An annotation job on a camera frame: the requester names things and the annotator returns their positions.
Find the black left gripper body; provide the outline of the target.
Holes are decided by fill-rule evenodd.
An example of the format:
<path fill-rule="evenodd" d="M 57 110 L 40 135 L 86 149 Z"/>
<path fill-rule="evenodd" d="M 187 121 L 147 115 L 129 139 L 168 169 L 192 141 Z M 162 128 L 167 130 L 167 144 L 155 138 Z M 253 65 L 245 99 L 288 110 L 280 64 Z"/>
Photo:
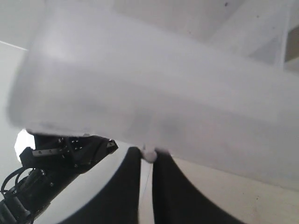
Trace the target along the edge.
<path fill-rule="evenodd" d="M 20 154 L 24 168 L 82 174 L 118 149 L 114 140 L 96 135 L 34 134 L 34 140 L 36 148 L 27 147 Z"/>

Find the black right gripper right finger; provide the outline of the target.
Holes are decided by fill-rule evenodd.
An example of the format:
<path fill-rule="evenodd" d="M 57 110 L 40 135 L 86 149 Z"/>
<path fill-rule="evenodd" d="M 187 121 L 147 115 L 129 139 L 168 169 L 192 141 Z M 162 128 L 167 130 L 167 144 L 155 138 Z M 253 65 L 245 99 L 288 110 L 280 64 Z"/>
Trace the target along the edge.
<path fill-rule="evenodd" d="M 156 224 L 242 224 L 202 194 L 168 152 L 156 150 L 152 204 Z"/>

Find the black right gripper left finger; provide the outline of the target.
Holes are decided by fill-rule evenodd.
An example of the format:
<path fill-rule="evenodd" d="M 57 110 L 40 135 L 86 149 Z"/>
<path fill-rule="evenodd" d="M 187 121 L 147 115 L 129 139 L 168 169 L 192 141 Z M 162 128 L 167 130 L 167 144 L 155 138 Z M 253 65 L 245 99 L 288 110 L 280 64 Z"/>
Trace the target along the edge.
<path fill-rule="evenodd" d="M 62 224 L 137 224 L 141 151 L 130 147 L 115 174 L 85 206 Z"/>

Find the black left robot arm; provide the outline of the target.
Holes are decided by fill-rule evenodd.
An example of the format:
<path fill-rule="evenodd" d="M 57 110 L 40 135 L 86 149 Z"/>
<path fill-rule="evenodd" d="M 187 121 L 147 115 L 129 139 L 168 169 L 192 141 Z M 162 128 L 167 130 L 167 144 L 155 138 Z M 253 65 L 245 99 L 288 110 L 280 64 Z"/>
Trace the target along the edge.
<path fill-rule="evenodd" d="M 96 135 L 33 136 L 35 148 L 22 151 L 22 167 L 0 188 L 2 224 L 32 224 L 79 175 L 118 149 L 115 140 Z"/>

